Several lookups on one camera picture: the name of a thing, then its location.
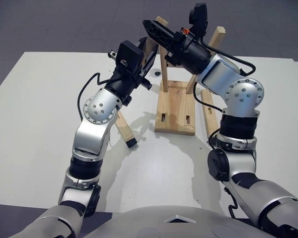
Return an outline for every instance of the white table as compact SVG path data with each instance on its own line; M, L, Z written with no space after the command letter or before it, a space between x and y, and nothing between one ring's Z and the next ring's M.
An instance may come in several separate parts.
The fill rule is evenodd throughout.
M257 66L253 77L265 87L258 108L257 175L298 196L298 68L292 59L242 58ZM153 68L159 65L157 57ZM77 95L95 72L104 80L113 69L114 61L102 53L21 57L0 87L0 204L56 205L80 123ZM169 79L187 81L190 76L184 69L169 69ZM97 211L185 205L228 214L231 198L208 174L202 107L196 103L195 136L154 133L160 78L148 79L152 90L140 86L122 109L138 146L128 149L112 127ZM82 103L99 88L92 82ZM218 97L214 101L224 106Z

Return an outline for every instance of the black cable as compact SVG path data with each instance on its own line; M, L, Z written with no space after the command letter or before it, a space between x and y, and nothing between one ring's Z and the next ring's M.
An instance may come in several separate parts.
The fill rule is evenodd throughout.
M214 149L214 146L212 145L211 140L212 140L213 136L214 136L216 133L219 132L219 130L220 130L220 129L217 129L217 130L213 131L213 133L209 136L209 140L208 140L208 141L209 141L209 145L211 146L212 149Z
M238 208L237 201L236 201L235 197L233 197L233 195L231 194L231 192L226 187L224 188L224 191L227 192L232 197L232 200L233 200L234 205L229 205L228 206L228 211L229 211L230 216L233 219L236 219L236 217L234 215L234 212L233 212L233 209L236 210Z
M79 117L80 117L80 120L82 121L83 120L83 115L81 114L81 111L80 111L80 97L81 95L83 94L85 88L88 86L88 84L93 80L94 77L97 76L97 82L99 82L99 77L100 77L100 73L96 73L94 74L86 83L85 85L83 86L83 88L81 89L81 91L79 92L79 95L78 95L78 98L77 98L77 109L78 109L78 113L79 113Z
M110 78L110 79L107 79L107 80L104 80L104 81L101 81L99 82L99 77L97 78L97 85L101 85L101 84L104 84L104 83L114 83L114 82L117 82L119 80L121 80L122 77L120 74L118 74L118 76L116 76L116 78Z
M236 58L236 57L234 57L234 56L232 56L232 55L230 55L230 54L227 54L227 53L225 53L225 52L223 52L223 51L220 51L220 50L215 49L215 48L213 48L213 47L211 47L211 46L208 46L206 43L204 43L202 37L201 37L201 44L202 44L202 46L204 46L205 48L207 48L207 49L210 50L210 51L214 51L214 52L216 52L216 53L218 53L218 54L221 54L221 55L223 55L223 56L225 56L225 57L227 57L227 58L230 58L230 59L232 59L232 60L234 60L234 61L236 61L236 62L242 63L242 64L247 65L247 66L249 66L249 67L252 68L252 70L251 70L250 72L248 72L248 73L245 73L244 71L242 71L242 72L241 72L241 75L242 75L242 76L245 76L245 77L246 77L246 76L249 76L249 75L251 75L253 72L255 72L255 70L256 70L255 65L253 65L252 63L247 62L247 61L244 61L244 60L239 59L239 58Z
M222 109L220 109L220 108L218 108L218 107L216 107L216 106L213 106L213 105L211 105L211 104L207 104L207 103L205 103L205 102L202 102L200 99L198 99L197 98L197 95L196 95L196 88L197 88L197 82L195 82L194 83L194 86L193 86L193 96L194 96L194 98L195 98L195 100L196 101L198 101L199 103L201 103L202 105L204 105L204 106L207 106L207 107L210 107L210 108L213 108L213 109L215 109L215 110L218 110L218 111L220 111L220 112L222 112Z

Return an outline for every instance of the silver arm segment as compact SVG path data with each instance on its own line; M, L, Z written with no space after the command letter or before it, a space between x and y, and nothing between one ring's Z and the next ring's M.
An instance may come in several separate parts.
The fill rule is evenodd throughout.
M218 54L212 56L196 81L221 96L227 105L216 135L218 149L208 156L210 174L223 182L258 228L275 236L298 237L298 198L274 182L256 177L257 138L251 131L240 132L245 122L252 121L255 126L249 128L255 130L259 117L255 108L263 100L263 86L241 76L235 64Z
M71 166L65 174L59 205L48 209L13 238L78 236L83 218L95 211L100 192L100 166L109 142L110 128L121 107L121 100L104 88L86 101L82 123L75 133Z

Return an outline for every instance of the gray floor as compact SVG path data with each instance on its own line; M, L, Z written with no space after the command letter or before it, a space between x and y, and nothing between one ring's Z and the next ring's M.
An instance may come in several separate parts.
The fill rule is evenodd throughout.
M123 40L146 35L143 19L160 15L173 31L189 26L189 11L200 1L208 4L206 42L220 25L227 32L221 50L298 61L298 0L0 0L0 85L25 51L117 50ZM0 206L0 237L17 232L42 212ZM110 216L96 214L83 232Z

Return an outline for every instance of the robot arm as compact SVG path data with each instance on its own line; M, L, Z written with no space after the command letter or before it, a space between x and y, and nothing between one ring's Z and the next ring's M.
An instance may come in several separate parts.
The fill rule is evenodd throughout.
M145 79L153 65L158 45L147 56L146 38L137 45L129 41L120 44L118 52L108 56L116 61L109 80L95 96L83 106L83 118L74 137L71 165L65 174L59 197L59 205L48 209L14 238L74 238L77 237L84 217L96 209L101 187L98 185L100 168L110 138L110 129L118 117L118 111L131 101L131 92L140 84L147 89L151 84Z
M258 179L254 136L264 88L221 54L211 56L203 43L207 9L196 4L190 29L173 33L155 21L143 22L148 35L166 48L173 65L196 74L196 81L223 98L216 147L208 155L210 175L223 182L255 226L278 237L298 237L298 199L271 182Z

